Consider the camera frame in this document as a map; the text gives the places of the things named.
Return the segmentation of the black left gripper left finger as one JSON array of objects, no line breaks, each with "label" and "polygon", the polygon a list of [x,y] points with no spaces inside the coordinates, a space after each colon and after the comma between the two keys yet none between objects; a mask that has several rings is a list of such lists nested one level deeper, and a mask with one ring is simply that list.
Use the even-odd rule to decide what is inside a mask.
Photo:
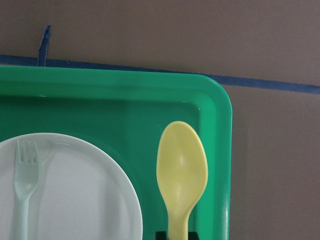
[{"label": "black left gripper left finger", "polygon": [[167,233],[165,231],[156,231],[155,240],[168,240]]}]

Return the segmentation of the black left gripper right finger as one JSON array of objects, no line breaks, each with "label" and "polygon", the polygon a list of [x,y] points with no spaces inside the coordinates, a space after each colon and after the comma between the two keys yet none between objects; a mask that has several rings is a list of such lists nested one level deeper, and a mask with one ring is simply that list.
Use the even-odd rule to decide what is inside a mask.
[{"label": "black left gripper right finger", "polygon": [[199,235],[196,231],[189,231],[187,239],[188,240],[200,240]]}]

